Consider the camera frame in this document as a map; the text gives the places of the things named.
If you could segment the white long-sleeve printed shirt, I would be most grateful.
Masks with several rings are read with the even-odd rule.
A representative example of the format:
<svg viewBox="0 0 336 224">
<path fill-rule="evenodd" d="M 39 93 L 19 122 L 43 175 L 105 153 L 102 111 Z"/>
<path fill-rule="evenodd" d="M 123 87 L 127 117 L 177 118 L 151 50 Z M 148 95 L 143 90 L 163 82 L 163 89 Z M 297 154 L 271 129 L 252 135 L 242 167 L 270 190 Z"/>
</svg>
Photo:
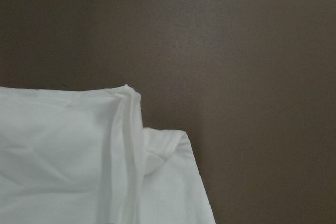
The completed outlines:
<svg viewBox="0 0 336 224">
<path fill-rule="evenodd" d="M 187 134 L 129 86 L 1 87 L 1 223 L 214 223 Z"/>
</svg>

